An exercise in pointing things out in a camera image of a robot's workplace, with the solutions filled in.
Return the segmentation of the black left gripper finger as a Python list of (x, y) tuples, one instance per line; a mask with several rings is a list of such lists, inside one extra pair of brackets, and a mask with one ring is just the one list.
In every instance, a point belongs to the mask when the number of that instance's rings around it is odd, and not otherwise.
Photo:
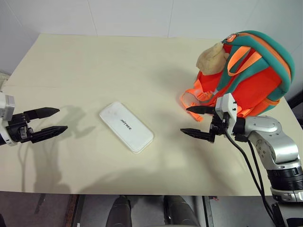
[(25, 111), (25, 112), (23, 112), (23, 114), (27, 121), (31, 121), (34, 119), (43, 119), (43, 118), (50, 117), (59, 111), (60, 110), (57, 108), (43, 107), (43, 108)]
[(68, 126), (51, 126), (45, 129), (41, 129), (38, 132), (34, 132), (31, 135), (30, 141), (32, 143), (41, 142), (62, 134), (68, 129)]

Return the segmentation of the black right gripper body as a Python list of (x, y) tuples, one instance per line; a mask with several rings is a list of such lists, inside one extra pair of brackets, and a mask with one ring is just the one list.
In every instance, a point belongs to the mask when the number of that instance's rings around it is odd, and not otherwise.
[(214, 143), (215, 137), (218, 135), (225, 135), (229, 127), (229, 114), (227, 112), (223, 113), (223, 118), (221, 119), (217, 113), (213, 115), (210, 124), (210, 139), (209, 142)]

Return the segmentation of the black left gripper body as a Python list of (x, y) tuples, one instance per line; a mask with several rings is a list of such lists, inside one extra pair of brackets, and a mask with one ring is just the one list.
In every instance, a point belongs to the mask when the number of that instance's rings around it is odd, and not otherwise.
[(5, 129), (14, 142), (24, 143), (32, 139), (33, 130), (28, 126), (31, 117), (30, 111), (12, 115)]

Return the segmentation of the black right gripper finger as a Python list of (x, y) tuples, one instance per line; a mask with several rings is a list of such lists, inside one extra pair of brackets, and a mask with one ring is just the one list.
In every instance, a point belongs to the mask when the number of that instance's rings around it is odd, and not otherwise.
[(215, 108), (212, 106), (191, 106), (188, 107), (186, 110), (195, 114), (215, 114)]
[(209, 132), (202, 132), (198, 129), (192, 129), (192, 128), (184, 128), (184, 129), (180, 129), (180, 131), (190, 137), (206, 140), (208, 142), (214, 143), (215, 135)]

